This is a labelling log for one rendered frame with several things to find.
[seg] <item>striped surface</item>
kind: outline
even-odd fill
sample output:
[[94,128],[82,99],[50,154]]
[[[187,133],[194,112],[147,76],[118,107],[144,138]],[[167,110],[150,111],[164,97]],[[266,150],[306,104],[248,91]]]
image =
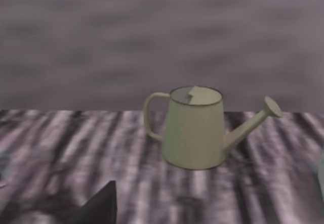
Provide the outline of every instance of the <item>striped surface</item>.
[[[253,113],[226,113],[237,127]],[[324,223],[316,165],[324,116],[267,119],[220,167],[165,163],[142,112],[0,111],[0,152],[10,154],[0,223],[64,223],[117,181],[118,224]],[[165,113],[152,114],[155,131]],[[61,171],[49,179],[51,166]]]

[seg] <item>watering can lid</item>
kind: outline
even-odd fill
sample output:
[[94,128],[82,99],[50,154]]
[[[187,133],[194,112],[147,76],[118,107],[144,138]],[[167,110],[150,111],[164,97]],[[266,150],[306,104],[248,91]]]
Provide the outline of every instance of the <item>watering can lid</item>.
[[210,105],[222,100],[220,92],[203,86],[186,86],[171,92],[173,100],[187,105]]

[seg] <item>beige watering can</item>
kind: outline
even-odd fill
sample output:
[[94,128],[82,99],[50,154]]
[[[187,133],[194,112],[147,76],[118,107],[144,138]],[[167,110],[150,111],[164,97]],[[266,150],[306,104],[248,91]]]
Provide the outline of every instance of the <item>beige watering can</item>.
[[[152,132],[149,103],[155,97],[168,98],[169,109],[164,137]],[[263,110],[225,135],[223,96],[216,89],[184,86],[169,94],[153,93],[144,103],[146,133],[162,141],[162,155],[172,165],[185,169],[208,169],[223,163],[230,150],[268,116],[282,117],[282,111],[270,97]]]

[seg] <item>blurry gray background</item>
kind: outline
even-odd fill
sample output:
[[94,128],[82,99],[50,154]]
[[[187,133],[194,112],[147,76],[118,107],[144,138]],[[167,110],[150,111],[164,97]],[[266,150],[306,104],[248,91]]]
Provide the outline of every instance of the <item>blurry gray background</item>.
[[140,110],[150,93],[198,84],[227,111],[269,95],[323,112],[323,4],[0,0],[0,108]]

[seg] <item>watering can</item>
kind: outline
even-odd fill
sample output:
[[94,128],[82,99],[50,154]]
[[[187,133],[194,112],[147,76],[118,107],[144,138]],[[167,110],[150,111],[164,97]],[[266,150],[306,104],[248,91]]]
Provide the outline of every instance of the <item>watering can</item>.
[[[149,104],[153,98],[169,99],[164,136],[150,128]],[[222,164],[229,152],[268,116],[282,117],[278,104],[265,97],[263,109],[232,132],[225,134],[222,94],[210,87],[183,86],[167,93],[153,93],[144,103],[146,133],[162,142],[163,158],[191,170]]]

